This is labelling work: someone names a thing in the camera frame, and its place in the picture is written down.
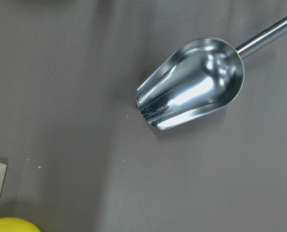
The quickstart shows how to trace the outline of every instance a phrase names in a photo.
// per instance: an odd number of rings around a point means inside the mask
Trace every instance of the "yellow object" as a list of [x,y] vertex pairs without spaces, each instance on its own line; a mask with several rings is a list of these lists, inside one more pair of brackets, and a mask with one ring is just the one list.
[[0,232],[40,232],[32,223],[16,217],[0,218]]

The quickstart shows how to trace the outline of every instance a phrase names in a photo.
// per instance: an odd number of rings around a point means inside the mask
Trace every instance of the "metal scoop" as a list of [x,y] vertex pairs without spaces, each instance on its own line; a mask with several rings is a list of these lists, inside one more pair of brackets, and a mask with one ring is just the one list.
[[242,59],[286,32],[287,17],[237,48],[217,38],[186,44],[137,89],[141,114],[167,130],[223,108],[242,87]]

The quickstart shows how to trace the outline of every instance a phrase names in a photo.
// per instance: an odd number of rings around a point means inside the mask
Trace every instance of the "yellow ball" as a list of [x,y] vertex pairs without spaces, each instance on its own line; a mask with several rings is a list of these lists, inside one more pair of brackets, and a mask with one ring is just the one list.
[[0,218],[0,232],[40,232],[32,223],[16,217]]

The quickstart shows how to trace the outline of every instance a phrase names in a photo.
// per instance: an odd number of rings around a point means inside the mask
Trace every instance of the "gray tabletop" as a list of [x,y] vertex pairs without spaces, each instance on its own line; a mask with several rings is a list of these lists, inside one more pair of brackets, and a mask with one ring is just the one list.
[[287,0],[0,1],[0,217],[43,232],[287,232],[287,34],[225,109],[160,131],[136,88],[185,43],[237,46]]

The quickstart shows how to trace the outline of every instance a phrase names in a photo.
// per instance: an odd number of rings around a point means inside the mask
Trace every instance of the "scoop handle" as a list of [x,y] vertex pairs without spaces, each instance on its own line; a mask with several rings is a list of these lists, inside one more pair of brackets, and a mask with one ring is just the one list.
[[287,16],[281,19],[279,22],[273,24],[271,27],[262,31],[260,34],[236,47],[236,50],[240,57],[244,59],[285,33],[287,33]]

